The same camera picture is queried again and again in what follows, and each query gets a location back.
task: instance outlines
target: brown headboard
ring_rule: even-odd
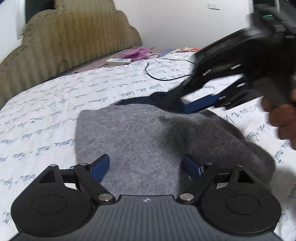
[[[19,94],[85,62],[142,44],[112,0],[55,0],[28,22],[0,64],[0,109]]]

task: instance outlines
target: gray fabric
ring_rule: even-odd
[[[275,171],[267,152],[247,143],[237,128],[208,110],[185,115],[145,104],[84,110],[75,139],[78,163],[110,156],[101,184],[115,197],[176,196],[192,182],[180,168],[186,153],[225,168],[243,164],[266,185]]]

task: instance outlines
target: white bed sheet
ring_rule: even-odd
[[[176,53],[166,58],[188,59],[192,53]],[[97,110],[121,99],[168,91],[186,79],[157,81],[144,74],[170,79],[189,74],[186,61],[152,59],[128,66],[101,68],[63,76],[24,91],[0,111],[0,241],[17,234],[10,216],[13,200],[49,164],[61,169],[76,164],[74,153],[76,119],[80,111]],[[184,97],[196,100],[217,93],[239,76],[217,79]],[[266,149],[277,162],[271,185],[282,205],[276,233],[286,241],[296,240],[296,151],[289,141],[278,140],[275,128],[262,111],[260,98],[228,111],[213,112],[237,126],[246,139]]]

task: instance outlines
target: purple towel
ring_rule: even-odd
[[[123,52],[120,58],[129,58],[131,61],[143,60],[146,58],[147,53],[152,53],[152,51],[146,48],[132,49]]]

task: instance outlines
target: human hand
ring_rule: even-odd
[[[290,98],[296,102],[296,89],[291,92]],[[269,112],[269,122],[278,127],[279,139],[288,139],[291,147],[296,150],[296,108],[290,104],[275,107],[270,99],[262,99],[262,107]]]

